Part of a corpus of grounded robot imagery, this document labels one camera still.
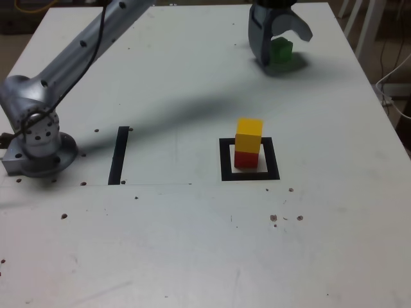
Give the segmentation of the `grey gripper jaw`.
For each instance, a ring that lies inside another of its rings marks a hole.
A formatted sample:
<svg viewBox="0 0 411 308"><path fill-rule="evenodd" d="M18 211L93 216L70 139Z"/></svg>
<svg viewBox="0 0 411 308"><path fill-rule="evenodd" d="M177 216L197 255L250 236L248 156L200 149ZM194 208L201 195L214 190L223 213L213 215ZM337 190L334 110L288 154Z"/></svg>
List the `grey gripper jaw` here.
<svg viewBox="0 0 411 308"><path fill-rule="evenodd" d="M271 31L274 37L282 35L284 32L293 31L297 36L309 42L313 33L308 24L302 20L291 8L273 10L273 21Z"/></svg>
<svg viewBox="0 0 411 308"><path fill-rule="evenodd" d="M272 34L272 9L253 3L249 11L248 38L253 55L262 70L270 64Z"/></svg>

